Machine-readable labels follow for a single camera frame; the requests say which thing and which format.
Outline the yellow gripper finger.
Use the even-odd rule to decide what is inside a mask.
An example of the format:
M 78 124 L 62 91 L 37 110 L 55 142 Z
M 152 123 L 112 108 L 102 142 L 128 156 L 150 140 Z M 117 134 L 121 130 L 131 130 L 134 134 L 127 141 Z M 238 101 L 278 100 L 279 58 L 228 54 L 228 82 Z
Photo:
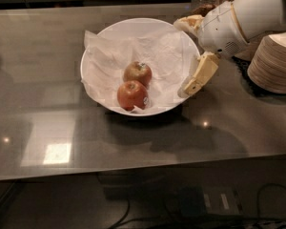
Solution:
M 197 94 L 210 81 L 218 70 L 219 57 L 214 53 L 204 52 L 194 63 L 197 64 L 196 68 L 190 70 L 178 90 L 178 96 L 181 98 Z
M 200 14 L 182 17 L 174 21 L 174 27 L 180 31 L 184 31 L 198 37 L 198 30 L 203 19 L 204 17 Z

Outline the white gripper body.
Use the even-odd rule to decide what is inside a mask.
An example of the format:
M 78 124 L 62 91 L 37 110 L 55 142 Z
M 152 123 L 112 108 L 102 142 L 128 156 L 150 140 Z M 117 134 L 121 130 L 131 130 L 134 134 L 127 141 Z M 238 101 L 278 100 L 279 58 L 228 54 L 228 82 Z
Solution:
M 197 38 L 202 49 L 222 57 L 232 57 L 249 45 L 230 2 L 224 2 L 207 13 L 198 29 Z

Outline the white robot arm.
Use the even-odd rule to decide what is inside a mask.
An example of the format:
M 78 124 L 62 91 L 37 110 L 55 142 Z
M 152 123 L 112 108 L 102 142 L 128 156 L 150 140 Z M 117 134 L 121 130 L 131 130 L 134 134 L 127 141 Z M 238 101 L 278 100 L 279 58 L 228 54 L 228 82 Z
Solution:
M 245 51 L 260 35 L 286 32 L 286 0 L 226 1 L 204 16 L 182 17 L 174 26 L 194 35 L 204 50 L 182 88 L 184 94 L 194 95 L 213 77 L 222 57 Z

